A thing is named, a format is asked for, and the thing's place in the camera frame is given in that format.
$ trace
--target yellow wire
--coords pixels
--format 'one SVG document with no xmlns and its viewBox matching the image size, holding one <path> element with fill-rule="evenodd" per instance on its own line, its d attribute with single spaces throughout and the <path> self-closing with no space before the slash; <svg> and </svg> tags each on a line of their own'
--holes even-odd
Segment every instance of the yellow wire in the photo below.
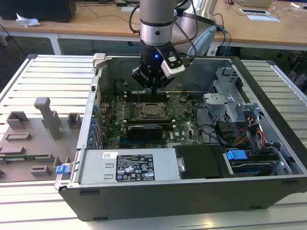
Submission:
<svg viewBox="0 0 307 230">
<path fill-rule="evenodd" d="M 261 144 L 263 144 L 263 133 L 261 131 L 258 131 L 258 130 L 257 130 L 257 133 L 260 134 L 260 136 L 261 136 Z"/>
<path fill-rule="evenodd" d="M 244 137 L 242 140 L 240 140 L 238 143 L 236 143 L 235 145 L 234 145 L 234 147 L 235 146 L 237 146 L 237 145 L 239 145 L 239 144 L 242 144 L 244 141 L 246 141 L 247 140 L 247 137 Z"/>
</svg>

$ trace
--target motherboard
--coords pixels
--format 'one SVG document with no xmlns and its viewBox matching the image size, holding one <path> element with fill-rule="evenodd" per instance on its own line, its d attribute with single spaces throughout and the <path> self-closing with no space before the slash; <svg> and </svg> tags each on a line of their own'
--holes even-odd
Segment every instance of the motherboard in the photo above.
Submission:
<svg viewBox="0 0 307 230">
<path fill-rule="evenodd" d="M 181 93 L 108 95 L 102 101 L 104 149 L 203 144 L 194 119 L 196 100 L 185 100 Z"/>
</svg>

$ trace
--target paper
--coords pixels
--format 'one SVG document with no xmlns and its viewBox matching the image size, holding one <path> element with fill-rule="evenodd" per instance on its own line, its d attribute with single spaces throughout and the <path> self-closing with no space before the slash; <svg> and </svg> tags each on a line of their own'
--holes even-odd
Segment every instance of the paper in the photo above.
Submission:
<svg viewBox="0 0 307 230">
<path fill-rule="evenodd" d="M 277 18 L 271 18 L 266 16 L 259 16 L 259 15 L 248 15 L 249 19 L 255 21 L 267 21 L 267 22 L 280 22 Z"/>
<path fill-rule="evenodd" d="M 34 26 L 34 25 L 40 25 L 38 19 L 28 19 L 28 18 L 24 18 L 22 16 L 20 16 L 19 14 L 17 14 L 17 19 L 16 19 L 16 22 L 19 24 L 19 25 L 22 25 L 26 28 L 28 28 L 28 26 Z"/>
<path fill-rule="evenodd" d="M 123 11 L 123 12 L 132 12 L 133 9 L 134 9 L 134 7 L 132 7 L 132 6 L 123 6 L 121 8 L 121 11 Z"/>
</svg>

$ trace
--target computer case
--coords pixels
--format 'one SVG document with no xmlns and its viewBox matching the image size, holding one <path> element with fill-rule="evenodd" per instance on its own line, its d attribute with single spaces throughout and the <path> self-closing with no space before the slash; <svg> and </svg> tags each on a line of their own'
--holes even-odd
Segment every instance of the computer case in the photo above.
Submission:
<svg viewBox="0 0 307 230">
<path fill-rule="evenodd" d="M 74 0 L 0 0 L 0 16 L 4 20 L 14 20 L 18 13 L 40 21 L 69 23 L 75 12 Z"/>
</svg>

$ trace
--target wooden desk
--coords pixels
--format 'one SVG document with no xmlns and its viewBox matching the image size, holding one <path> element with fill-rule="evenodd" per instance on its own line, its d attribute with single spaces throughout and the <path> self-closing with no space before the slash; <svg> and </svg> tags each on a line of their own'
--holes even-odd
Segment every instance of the wooden desk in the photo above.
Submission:
<svg viewBox="0 0 307 230">
<path fill-rule="evenodd" d="M 0 20 L 14 36 L 47 37 L 51 40 L 56 55 L 62 54 L 58 39 L 87 39 L 87 40 L 113 40 L 113 41 L 139 41 L 140 37 L 133 34 L 128 26 L 130 12 L 122 12 L 121 7 L 110 6 L 84 6 L 76 3 L 77 11 L 70 23 L 42 22 L 40 26 L 24 28 L 15 21 Z M 275 1 L 268 8 L 258 8 L 272 12 L 274 6 L 291 6 L 290 2 Z M 277 17 L 281 22 L 252 21 L 239 8 L 252 9 L 252 7 L 241 7 L 237 2 L 231 6 L 224 1 L 218 0 L 214 13 L 220 13 L 224 18 L 224 26 L 232 36 L 231 46 L 307 50 L 307 12 L 292 10 L 291 14 L 278 13 L 270 17 Z M 222 23 L 220 16 L 216 15 L 217 23 Z M 134 23 L 139 23 L 139 13 L 133 17 Z M 0 28 L 0 35 L 6 35 Z M 220 46 L 223 34 L 217 32 L 212 48 Z"/>
<path fill-rule="evenodd" d="M 307 49 L 307 12 L 291 10 L 290 13 L 273 12 L 268 17 L 279 17 L 280 22 L 252 21 L 239 9 L 266 10 L 271 13 L 274 7 L 287 6 L 290 2 L 274 1 L 270 8 L 242 7 L 237 2 L 231 6 L 218 1 L 214 13 L 220 13 L 224 18 L 224 26 L 232 36 L 232 45 L 239 47 L 261 47 L 282 49 Z M 222 24 L 221 17 L 216 15 L 217 23 Z M 215 41 L 223 40 L 223 35 L 218 32 Z"/>
</svg>

